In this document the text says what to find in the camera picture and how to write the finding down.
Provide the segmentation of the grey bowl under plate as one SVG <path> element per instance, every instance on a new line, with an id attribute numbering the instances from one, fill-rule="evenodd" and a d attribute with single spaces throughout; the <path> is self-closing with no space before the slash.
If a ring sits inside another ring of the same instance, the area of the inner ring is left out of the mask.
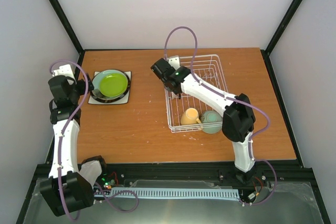
<path id="1" fill-rule="evenodd" d="M 98 88 L 98 89 L 94 89 L 94 90 L 92 90 L 90 93 L 92 93 L 92 96 L 96 96 L 96 97 L 107 97 L 107 96 L 104 96 L 104 95 L 100 92 L 99 88 Z"/>

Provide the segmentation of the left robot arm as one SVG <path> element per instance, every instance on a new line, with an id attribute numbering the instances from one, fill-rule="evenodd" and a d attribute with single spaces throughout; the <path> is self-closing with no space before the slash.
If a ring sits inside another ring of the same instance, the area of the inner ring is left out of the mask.
<path id="1" fill-rule="evenodd" d="M 47 181 L 40 193 L 55 216 L 80 211 L 93 205 L 95 182 L 108 180 L 109 170 L 102 156 L 77 164 L 77 139 L 80 130 L 79 98 L 92 91 L 89 76 L 76 81 L 73 76 L 55 75 L 48 81 L 53 99 L 50 121 L 54 131 L 54 155 Z"/>

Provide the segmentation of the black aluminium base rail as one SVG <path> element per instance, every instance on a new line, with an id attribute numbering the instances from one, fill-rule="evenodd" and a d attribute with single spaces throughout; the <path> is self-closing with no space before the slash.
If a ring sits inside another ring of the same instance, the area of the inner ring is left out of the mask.
<path id="1" fill-rule="evenodd" d="M 270 164 L 279 184 L 303 182 L 317 186 L 313 170 L 304 168 L 296 160 L 270 161 Z M 137 180 L 205 181 L 238 189 L 253 186 L 253 180 L 244 184 L 238 181 L 233 162 L 108 164 L 103 176 L 107 181 L 117 178 L 119 184 L 126 187 Z"/>

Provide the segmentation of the yellow ceramic mug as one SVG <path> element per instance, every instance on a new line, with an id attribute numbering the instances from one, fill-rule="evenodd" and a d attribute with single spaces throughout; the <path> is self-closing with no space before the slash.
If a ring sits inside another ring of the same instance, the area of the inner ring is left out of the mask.
<path id="1" fill-rule="evenodd" d="M 199 113 L 195 108 L 188 108 L 181 116 L 181 125 L 201 124 Z"/>

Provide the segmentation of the white wire dish rack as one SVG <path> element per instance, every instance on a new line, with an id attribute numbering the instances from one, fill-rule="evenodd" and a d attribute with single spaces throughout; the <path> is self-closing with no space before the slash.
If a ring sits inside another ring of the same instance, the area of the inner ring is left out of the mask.
<path id="1" fill-rule="evenodd" d="M 216 54 L 200 55 L 194 59 L 191 56 L 179 56 L 181 66 L 187 68 L 193 66 L 193 71 L 202 82 L 217 92 L 228 95 L 224 72 L 220 58 Z M 199 85 L 193 77 L 185 85 L 186 93 L 181 93 L 181 98 L 176 97 L 172 92 L 165 90 L 166 113 L 169 129 L 173 133 L 202 131 L 202 123 L 194 125 L 181 125 L 181 116 L 188 108 L 195 108 L 201 114 L 205 111 L 216 111 L 223 116 L 225 106 L 230 101 Z"/>

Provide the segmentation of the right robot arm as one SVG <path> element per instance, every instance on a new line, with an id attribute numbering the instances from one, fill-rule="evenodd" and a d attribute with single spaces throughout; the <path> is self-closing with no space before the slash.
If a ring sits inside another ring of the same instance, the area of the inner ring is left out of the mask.
<path id="1" fill-rule="evenodd" d="M 244 184 L 251 180 L 256 169 L 249 143 L 256 118 L 248 96 L 220 90 L 201 79 L 191 68 L 179 66 L 176 69 L 163 58 L 156 61 L 151 70 L 167 91 L 195 97 L 220 114 L 222 133 L 233 144 L 236 178 Z"/>

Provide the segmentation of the light blue plate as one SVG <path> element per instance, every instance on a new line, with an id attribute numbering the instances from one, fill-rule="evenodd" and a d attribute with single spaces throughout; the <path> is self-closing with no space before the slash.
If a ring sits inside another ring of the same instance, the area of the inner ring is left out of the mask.
<path id="1" fill-rule="evenodd" d="M 91 93 L 102 100 L 122 98 L 130 89 L 129 76 L 120 70 L 110 69 L 99 72 L 92 80 Z"/>

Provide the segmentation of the lime green small plate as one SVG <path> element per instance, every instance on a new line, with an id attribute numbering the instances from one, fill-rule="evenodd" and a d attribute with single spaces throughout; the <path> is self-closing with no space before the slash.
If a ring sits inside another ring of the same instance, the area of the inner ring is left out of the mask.
<path id="1" fill-rule="evenodd" d="M 100 83 L 100 92 L 107 97 L 117 97 L 123 94 L 128 87 L 128 79 L 122 73 L 105 74 Z"/>

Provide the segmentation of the square black-rimmed plate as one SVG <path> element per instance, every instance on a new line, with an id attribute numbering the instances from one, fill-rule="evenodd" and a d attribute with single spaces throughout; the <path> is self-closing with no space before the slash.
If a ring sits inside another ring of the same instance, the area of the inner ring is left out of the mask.
<path id="1" fill-rule="evenodd" d="M 89 104 L 93 104 L 93 105 L 118 105 L 118 104 L 126 104 L 128 103 L 129 100 L 129 96 L 130 96 L 130 88 L 131 88 L 131 77 L 132 77 L 132 72 L 131 71 L 118 71 L 116 69 L 110 69 L 110 70 L 105 70 L 102 72 L 98 72 L 96 71 L 94 73 L 94 78 L 92 79 L 92 83 L 94 85 L 94 88 L 97 89 L 99 87 L 99 83 L 102 79 L 102 77 L 105 74 L 109 74 L 109 73 L 113 73 L 113 72 L 120 72 L 123 73 L 124 75 L 126 75 L 128 77 L 128 87 L 126 89 L 126 91 L 121 94 L 118 97 L 96 97 L 96 96 L 92 96 L 92 93 L 90 93 L 89 96 L 89 100 L 88 103 Z"/>

